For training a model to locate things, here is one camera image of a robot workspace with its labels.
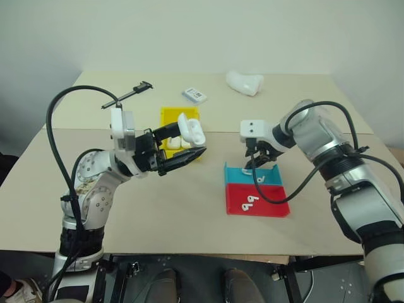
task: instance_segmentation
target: black floor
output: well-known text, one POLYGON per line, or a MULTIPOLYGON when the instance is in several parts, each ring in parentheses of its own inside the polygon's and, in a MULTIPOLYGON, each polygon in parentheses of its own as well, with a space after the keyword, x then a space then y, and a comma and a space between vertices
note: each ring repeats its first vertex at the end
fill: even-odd
MULTIPOLYGON (((245 271, 256 283, 266 302, 286 303, 287 293, 283 281, 271 278, 272 265, 203 256, 125 256, 121 263, 137 261, 141 271, 128 279, 124 303, 144 301, 153 277, 164 268, 173 268, 181 274, 181 302, 223 302, 220 286, 221 274, 229 268, 245 271)), ((0 251, 0 270, 13 278, 32 276, 39 282, 48 278, 52 260, 27 252, 0 251)), ((105 301, 109 302, 114 286, 116 271, 107 277, 105 301)), ((310 273, 299 273, 297 279, 302 295, 308 291, 310 273)), ((344 264, 314 271, 314 288, 307 303, 315 302, 367 302, 367 281, 364 269, 356 263, 344 264)))

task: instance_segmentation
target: person's foot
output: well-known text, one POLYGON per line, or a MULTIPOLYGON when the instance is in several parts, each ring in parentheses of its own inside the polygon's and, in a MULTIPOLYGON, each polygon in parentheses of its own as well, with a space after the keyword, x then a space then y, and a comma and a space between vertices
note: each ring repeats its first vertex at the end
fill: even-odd
POLYGON ((6 303, 42 303, 42 292, 33 279, 17 280, 23 286, 6 303))
POLYGON ((224 301, 226 303, 265 303, 251 278, 241 270, 231 269, 224 276, 224 301))

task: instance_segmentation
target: beige tabletop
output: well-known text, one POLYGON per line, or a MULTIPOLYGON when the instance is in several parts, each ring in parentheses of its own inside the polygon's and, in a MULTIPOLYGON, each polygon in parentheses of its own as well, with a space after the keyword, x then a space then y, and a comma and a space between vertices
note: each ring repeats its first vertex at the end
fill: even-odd
MULTIPOLYGON (((193 103, 181 92, 195 87, 208 100, 198 109, 206 132, 238 133, 243 119, 264 119, 277 123, 298 101, 332 100, 343 104, 351 113, 358 133, 373 133, 358 115, 346 96, 328 75, 266 74, 262 91, 254 97, 242 95, 225 82, 224 74, 192 73, 122 73, 84 71, 75 85, 96 85, 110 90, 118 97, 131 91, 140 81, 148 81, 154 89, 123 101, 124 110, 134 113, 135 128, 157 128, 161 107, 187 107, 193 103)), ((110 98, 98 92, 74 92, 68 95, 54 114, 54 128, 109 129, 110 112, 101 105, 110 98)), ((338 109, 327 107, 344 133, 347 122, 338 109)))
MULTIPOLYGON (((130 87, 141 80, 152 82, 158 78, 139 76, 132 79, 132 76, 128 76, 131 81, 128 79, 125 81, 126 78, 122 76, 122 73, 118 73, 119 77, 114 76, 114 73, 96 74, 101 74, 102 79, 108 78, 116 87, 130 87), (112 79, 118 79, 120 85, 112 79)), ((83 73, 78 82, 108 86, 108 83, 104 83, 104 80, 101 81, 100 77, 88 78, 88 75, 88 73, 83 73)), ((179 85, 180 80, 173 76, 174 84, 172 86, 176 87, 175 94, 179 93, 180 86, 183 86, 182 88, 195 86, 207 94, 209 100, 205 103, 206 108, 211 106, 209 105, 210 102, 214 103, 219 100, 214 97, 214 91, 208 91, 210 86, 200 85, 201 87, 199 87, 198 81, 195 80, 195 83, 191 81, 193 79, 191 75, 187 77, 181 75, 183 85, 179 85)), ((290 76, 288 78, 283 75, 279 77, 283 78, 285 82, 290 79, 289 83, 294 83, 294 90, 298 90, 300 86, 296 82, 300 81, 305 84, 313 81, 318 85, 321 83, 328 85, 329 89, 320 97, 316 95, 316 92, 322 89, 316 90, 315 84, 310 86, 313 91, 307 94, 303 93, 305 86, 302 85, 298 94, 288 90, 279 90, 278 87, 281 84, 287 86, 287 83, 285 84, 280 80, 280 84, 273 85, 273 88, 269 86, 270 81, 267 81, 266 85, 268 86, 265 86, 263 94, 266 92, 271 95, 276 91, 278 97, 284 102, 286 99, 282 96, 282 92, 285 95, 296 94, 294 99, 297 100, 310 97, 310 95, 316 95, 316 98, 313 97, 315 100, 332 99, 332 96, 335 98, 339 96, 337 101, 345 103, 352 110, 354 121, 358 121, 357 129, 362 133, 359 135, 360 145, 369 145, 371 149, 368 154, 383 158, 393 164, 401 173, 404 173, 381 141, 373 134, 369 134, 371 133, 369 127, 327 76, 308 76, 312 79, 307 80, 307 82, 303 76, 290 76)), ((209 77, 207 75, 195 76, 195 79, 201 78, 208 82, 209 77)), ((266 76, 267 79, 272 79, 272 76, 266 76)), ((169 83, 164 82, 165 86, 162 86, 161 92, 158 92, 157 83, 158 81, 155 81, 156 89, 145 92, 144 96, 148 94, 151 98, 151 95, 156 92, 160 96, 167 94, 168 97, 175 98, 174 92, 168 89, 171 87, 169 83)), ((110 85, 111 87, 108 88, 116 91, 117 95, 123 94, 127 90, 127 88, 122 88, 120 91, 116 87, 114 89, 114 85, 110 85)), ((274 102, 274 107, 263 114, 263 104, 261 104, 261 110, 258 110, 259 107, 245 107, 243 104, 243 102, 250 104, 265 102, 263 95, 259 98, 248 98, 241 95, 240 97, 238 93, 226 86, 222 87, 220 91, 225 91, 224 88, 228 91, 223 92, 223 94, 229 93, 235 97, 235 105, 230 112, 235 113, 238 119, 264 118, 266 114, 278 119, 294 104, 294 101, 287 105, 274 102), (239 107, 246 110, 245 117, 240 112, 239 107)), ((148 105, 141 105, 141 97, 142 95, 138 95, 132 100, 125 101, 125 109, 130 109, 131 106, 135 105, 135 102, 139 103, 136 108, 133 107, 132 109, 142 113, 137 115, 140 129, 158 126, 156 117, 158 117, 159 108, 166 103, 158 99, 159 105, 153 105, 154 109, 152 109, 148 105)), ((112 142, 109 139, 110 131, 104 129, 103 126, 104 123, 108 126, 110 121, 107 111, 97 112, 97 117, 105 115, 104 121, 101 118, 91 118, 83 122, 80 120, 81 118, 74 116, 73 108, 69 108, 69 105, 64 107, 64 104, 73 105, 78 103, 78 100, 84 104, 85 100, 81 98, 81 93, 78 92, 72 94, 71 98, 66 98, 57 109, 55 117, 55 126, 63 128, 54 131, 56 141, 69 170, 75 158, 83 150, 112 148, 112 142), (76 122, 82 129, 75 129, 76 122)), ((187 104, 187 101, 183 100, 180 95, 177 96, 176 100, 177 103, 168 102, 167 105, 185 106, 187 104)), ((108 100, 89 99, 88 101, 93 107, 98 108, 100 104, 108 100)), ((81 112, 90 109, 85 105, 76 110, 78 117, 81 117, 81 112)), ((319 175, 316 175, 301 194, 289 203, 291 213, 286 218, 227 215, 223 166, 225 162, 228 162, 230 166, 242 167, 246 162, 244 158, 245 148, 239 141, 236 127, 238 122, 236 123, 236 120, 233 119, 234 116, 228 115, 228 112, 223 114, 222 111, 222 119, 220 120, 215 118, 214 114, 210 115, 209 110, 203 110, 203 107, 201 107, 201 116, 204 127, 214 126, 210 129, 211 131, 206 133, 208 149, 200 160, 169 172, 164 177, 150 173, 145 179, 132 179, 117 189, 109 221, 105 227, 105 251, 109 253, 282 255, 359 254, 362 252, 358 244, 343 236, 335 222, 330 211, 329 194, 319 175)), ((335 116, 336 122, 343 124, 342 129, 346 131, 343 118, 338 115, 335 116)), ((289 194, 312 169, 312 164, 296 147, 280 157, 278 164, 286 192, 289 194)), ((371 166, 398 197, 398 186, 395 178, 380 165, 372 163, 371 166)), ((65 190, 66 185, 52 157, 46 132, 43 129, 33 139, 3 186, 0 187, 0 201, 2 203, 0 227, 4 231, 0 234, 0 249, 55 251, 59 245, 61 232, 62 211, 59 197, 65 190)), ((397 207, 402 212, 401 205, 397 203, 397 207)))

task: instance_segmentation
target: yellow tray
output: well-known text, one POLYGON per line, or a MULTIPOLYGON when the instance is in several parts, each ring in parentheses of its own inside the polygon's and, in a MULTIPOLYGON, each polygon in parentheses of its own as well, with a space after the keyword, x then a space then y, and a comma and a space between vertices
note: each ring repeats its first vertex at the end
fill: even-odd
MULTIPOLYGON (((178 116, 182 112, 185 113, 188 119, 199 120, 199 111, 197 107, 162 107, 160 113, 160 125, 164 126, 173 122, 177 122, 178 116)), ((180 148, 178 150, 167 149, 167 140, 163 140, 162 149, 165 150, 167 158, 172 158, 173 154, 184 150, 183 148, 180 148)))

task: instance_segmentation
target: robotic arm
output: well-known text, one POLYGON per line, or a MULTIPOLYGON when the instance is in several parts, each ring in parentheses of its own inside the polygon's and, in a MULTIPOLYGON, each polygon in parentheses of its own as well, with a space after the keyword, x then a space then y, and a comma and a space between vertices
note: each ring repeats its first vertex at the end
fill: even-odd
POLYGON ((326 181, 331 211, 342 232, 362 244, 373 294, 387 302, 402 302, 404 221, 394 207, 397 199, 363 161, 370 158, 360 154, 364 150, 353 148, 314 106, 312 100, 301 101, 276 126, 265 121, 242 121, 241 140, 247 145, 246 156, 252 156, 246 168, 275 161, 297 145, 326 181))
POLYGON ((152 171, 165 175, 192 162, 206 150, 203 146, 205 136, 199 122, 194 119, 188 121, 185 115, 181 115, 178 122, 154 131, 147 129, 136 137, 132 112, 124 112, 122 107, 116 107, 111 109, 111 131, 114 149, 89 150, 81 154, 73 169, 72 181, 83 226, 78 241, 79 227, 68 196, 69 191, 61 199, 64 216, 53 277, 60 275, 61 270, 67 274, 60 276, 59 281, 56 280, 50 296, 45 300, 102 302, 105 291, 105 268, 100 265, 104 254, 102 240, 117 187, 132 176, 143 178, 152 171), (166 159, 164 150, 159 149, 162 140, 180 135, 184 135, 191 145, 197 147, 166 159))

